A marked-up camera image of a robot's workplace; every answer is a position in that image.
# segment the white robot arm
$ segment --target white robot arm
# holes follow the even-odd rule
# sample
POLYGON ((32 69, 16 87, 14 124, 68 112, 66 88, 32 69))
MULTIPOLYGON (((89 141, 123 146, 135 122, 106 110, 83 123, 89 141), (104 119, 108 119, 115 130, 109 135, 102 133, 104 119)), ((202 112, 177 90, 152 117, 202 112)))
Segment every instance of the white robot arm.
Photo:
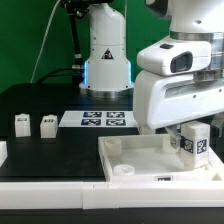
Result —
POLYGON ((145 0, 170 35, 141 51, 134 116, 156 129, 224 111, 224 0, 145 0))
POLYGON ((131 63, 126 58, 126 20, 107 4, 112 1, 61 0, 72 25, 73 67, 84 73, 80 92, 94 97, 116 98, 133 94, 131 63), (84 63, 74 17, 81 19, 86 13, 90 15, 90 57, 84 63))

